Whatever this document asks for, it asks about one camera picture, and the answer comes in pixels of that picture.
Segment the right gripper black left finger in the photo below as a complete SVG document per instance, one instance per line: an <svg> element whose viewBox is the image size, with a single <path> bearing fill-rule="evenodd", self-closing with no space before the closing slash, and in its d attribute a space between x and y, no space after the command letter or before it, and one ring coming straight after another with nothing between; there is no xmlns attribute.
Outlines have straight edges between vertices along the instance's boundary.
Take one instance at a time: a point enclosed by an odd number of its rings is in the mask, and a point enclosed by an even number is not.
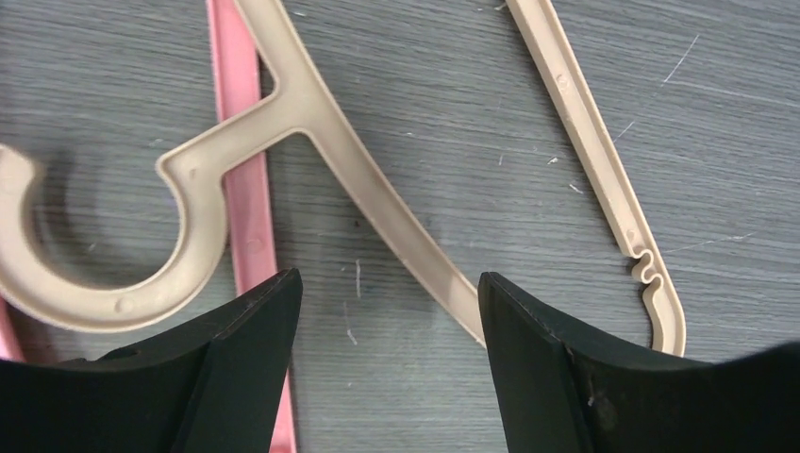
<svg viewBox="0 0 800 453"><path fill-rule="evenodd" d="M302 293L285 270L94 361L3 361L2 450L268 451Z"/></svg>

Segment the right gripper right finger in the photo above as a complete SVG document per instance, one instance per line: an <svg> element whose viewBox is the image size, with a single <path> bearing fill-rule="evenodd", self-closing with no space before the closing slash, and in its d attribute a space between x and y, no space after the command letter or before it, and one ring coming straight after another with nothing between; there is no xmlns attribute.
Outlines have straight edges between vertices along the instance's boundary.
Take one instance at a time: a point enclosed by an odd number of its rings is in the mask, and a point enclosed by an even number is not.
<svg viewBox="0 0 800 453"><path fill-rule="evenodd" d="M557 310L495 272L478 303L511 452L795 452L799 345L679 358Z"/></svg>

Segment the beige plastic hanger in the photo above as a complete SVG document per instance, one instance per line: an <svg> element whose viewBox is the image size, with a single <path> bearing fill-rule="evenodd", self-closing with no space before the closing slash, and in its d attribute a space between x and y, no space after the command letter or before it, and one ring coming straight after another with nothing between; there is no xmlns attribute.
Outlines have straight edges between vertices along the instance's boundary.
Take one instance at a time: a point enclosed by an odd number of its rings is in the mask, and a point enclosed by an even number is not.
<svg viewBox="0 0 800 453"><path fill-rule="evenodd" d="M475 286L449 260L377 166L320 76L279 1L236 5L275 73L272 94L251 109L162 155L158 175L180 220L175 249L148 279L101 288L61 275L35 238L31 206L39 164L1 149L1 293L18 310L77 331L111 333L147 327L191 302L225 250L226 172L294 133L308 136L362 214L427 292L476 340L483 330ZM675 287L638 198L548 1L512 1L513 19L537 64L572 145L591 181L653 327L655 350L680 356L686 321Z"/></svg>

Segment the pink plastic hanger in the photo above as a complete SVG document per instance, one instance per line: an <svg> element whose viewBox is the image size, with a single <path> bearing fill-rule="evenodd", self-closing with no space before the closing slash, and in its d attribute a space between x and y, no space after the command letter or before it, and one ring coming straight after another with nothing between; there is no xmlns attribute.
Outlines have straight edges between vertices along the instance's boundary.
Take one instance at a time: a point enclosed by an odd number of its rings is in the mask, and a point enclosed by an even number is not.
<svg viewBox="0 0 800 453"><path fill-rule="evenodd" d="M216 110L222 122L253 107L260 99L258 58L254 41L247 32L234 1L206 1L208 10L209 42L215 83ZM254 157L245 158L225 176L226 217L223 227L229 224L232 259L239 296L247 293L277 273L274 234L265 168L266 158L262 146ZM1 145L1 294L19 310L44 319L42 314L23 308L25 304L19 290L11 286L11 271L22 271L22 277L32 277L34 289L44 290L45 302L84 302L85 297L74 297L67 290L55 289L44 283L44 277L34 277L34 271L25 268L23 252L36 248L24 245L32 239L28 205L31 189L41 176L35 162L13 148ZM1 364L7 349L14 344L8 340L5 326L8 318L1 309ZM291 393L287 372L275 420L270 448L266 452L296 452L296 441L291 409Z"/></svg>

